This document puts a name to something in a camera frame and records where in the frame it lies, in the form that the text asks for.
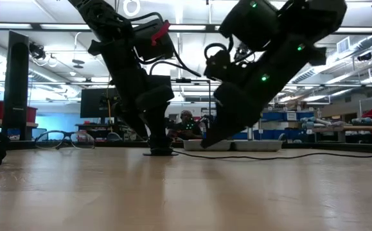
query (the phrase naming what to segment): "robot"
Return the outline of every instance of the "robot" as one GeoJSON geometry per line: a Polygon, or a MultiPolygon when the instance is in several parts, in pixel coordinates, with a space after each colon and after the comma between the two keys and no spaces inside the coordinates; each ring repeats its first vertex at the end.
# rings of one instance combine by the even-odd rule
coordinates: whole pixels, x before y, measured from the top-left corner
{"type": "MultiPolygon", "coordinates": [[[[171,139],[165,134],[164,112],[174,97],[169,76],[147,74],[140,64],[170,64],[159,61],[179,60],[168,35],[170,23],[158,13],[126,19],[104,0],[68,0],[80,13],[99,42],[92,41],[89,53],[102,55],[121,99],[115,105],[122,118],[140,137],[147,137],[151,155],[171,155],[171,139]],[[157,18],[135,28],[132,21],[157,18]]],[[[267,0],[240,0],[221,24],[219,32],[229,38],[229,46],[211,44],[205,50],[204,75],[222,84],[214,92],[217,116],[210,124],[204,148],[252,126],[265,106],[308,62],[325,64],[325,48],[314,44],[336,31],[346,13],[344,0],[288,0],[282,9],[267,0]],[[246,55],[233,62],[229,52],[233,36],[252,54],[264,51],[257,62],[243,62],[246,55]],[[211,47],[222,48],[208,57],[211,47]]]]}

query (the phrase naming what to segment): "floor cable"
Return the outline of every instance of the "floor cable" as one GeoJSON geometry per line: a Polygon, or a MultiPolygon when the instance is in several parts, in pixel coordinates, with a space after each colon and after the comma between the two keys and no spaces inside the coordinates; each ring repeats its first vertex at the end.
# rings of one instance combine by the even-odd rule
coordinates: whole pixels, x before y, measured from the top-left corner
{"type": "Polygon", "coordinates": [[[353,158],[372,158],[372,155],[367,155],[367,156],[360,156],[360,155],[347,155],[347,154],[334,154],[334,153],[309,153],[309,154],[304,154],[304,155],[299,155],[299,156],[294,156],[294,157],[249,157],[249,156],[226,156],[226,157],[207,157],[207,156],[200,156],[200,155],[192,155],[188,153],[183,153],[181,151],[175,151],[173,150],[174,153],[178,153],[181,155],[186,155],[188,157],[196,157],[196,158],[206,158],[206,159],[229,159],[229,158],[247,158],[251,160],[291,160],[295,158],[303,158],[303,157],[309,157],[313,155],[329,155],[329,156],[334,156],[334,157],[353,157],[353,158]]]}

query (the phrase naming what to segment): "eyeglasses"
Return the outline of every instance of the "eyeglasses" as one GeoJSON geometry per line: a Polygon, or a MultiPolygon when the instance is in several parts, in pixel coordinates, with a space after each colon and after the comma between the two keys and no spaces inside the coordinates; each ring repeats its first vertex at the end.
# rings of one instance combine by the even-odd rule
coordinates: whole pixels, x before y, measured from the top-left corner
{"type": "Polygon", "coordinates": [[[55,148],[59,150],[70,144],[75,148],[94,148],[95,140],[85,132],[63,132],[56,130],[44,132],[35,139],[36,147],[44,149],[55,148]]]}

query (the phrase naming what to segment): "white tray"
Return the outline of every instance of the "white tray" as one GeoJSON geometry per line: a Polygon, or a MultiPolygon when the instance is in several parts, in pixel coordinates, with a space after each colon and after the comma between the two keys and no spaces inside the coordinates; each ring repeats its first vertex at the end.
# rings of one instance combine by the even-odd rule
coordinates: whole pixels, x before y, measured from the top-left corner
{"type": "Polygon", "coordinates": [[[232,141],[220,141],[206,149],[200,146],[201,140],[183,141],[186,151],[229,151],[232,141]]]}
{"type": "Polygon", "coordinates": [[[278,151],[283,141],[235,141],[237,151],[278,151]]]}

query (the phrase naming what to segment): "ceiling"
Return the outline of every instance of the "ceiling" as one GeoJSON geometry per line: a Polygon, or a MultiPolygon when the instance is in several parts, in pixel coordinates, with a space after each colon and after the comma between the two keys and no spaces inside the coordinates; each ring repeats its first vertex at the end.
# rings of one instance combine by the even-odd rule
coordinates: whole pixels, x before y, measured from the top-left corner
{"type": "MultiPolygon", "coordinates": [[[[131,0],[107,2],[113,6],[118,5],[118,13],[125,17],[138,17],[150,12],[159,12],[164,19],[177,24],[220,24],[230,9],[236,4],[236,1],[210,1],[206,5],[205,0],[139,0],[140,9],[135,16],[128,16],[136,11],[136,3],[131,0]]],[[[281,7],[284,1],[271,1],[276,7],[281,7]]],[[[343,22],[343,26],[372,26],[372,1],[348,1],[348,12],[343,22]]],[[[45,23],[84,23],[79,13],[66,0],[0,0],[0,22],[45,22],[45,23]]],[[[109,72],[101,56],[92,56],[87,53],[91,41],[96,40],[92,33],[84,32],[78,34],[74,32],[41,32],[41,31],[21,31],[20,33],[29,36],[31,42],[36,42],[44,46],[44,50],[57,59],[46,59],[38,61],[35,66],[41,65],[47,71],[47,75],[61,81],[84,81],[91,78],[92,81],[106,82],[109,72]],[[77,69],[72,60],[82,60],[83,69],[77,69]]],[[[213,42],[228,44],[228,40],[216,33],[171,33],[170,37],[175,47],[179,47],[180,56],[184,63],[191,69],[203,73],[205,69],[204,48],[213,42]]],[[[328,48],[328,54],[336,53],[337,43],[345,39],[345,35],[330,35],[317,43],[318,46],[328,48]]],[[[350,44],[365,39],[367,36],[351,36],[350,44]]],[[[0,31],[0,47],[7,49],[8,31],[0,31]]],[[[213,55],[216,49],[210,49],[209,55],[213,55]]],[[[354,68],[364,67],[368,63],[355,64],[354,68]]],[[[310,66],[303,68],[299,74],[310,70],[310,66]]],[[[335,78],[353,70],[351,59],[341,61],[339,64],[330,68],[320,68],[320,74],[329,74],[330,78],[335,78]]],[[[186,71],[180,71],[169,65],[158,65],[154,69],[154,74],[167,74],[172,78],[192,77],[186,71]]],[[[315,74],[312,78],[301,80],[300,83],[326,83],[329,79],[315,74]]],[[[355,80],[351,76],[347,80],[338,81],[346,83],[349,80],[355,80]]],[[[183,91],[195,91],[191,87],[183,87],[183,91]]],[[[206,88],[198,90],[204,96],[206,88]]],[[[308,88],[309,94],[315,94],[315,91],[324,89],[308,88]]]]}

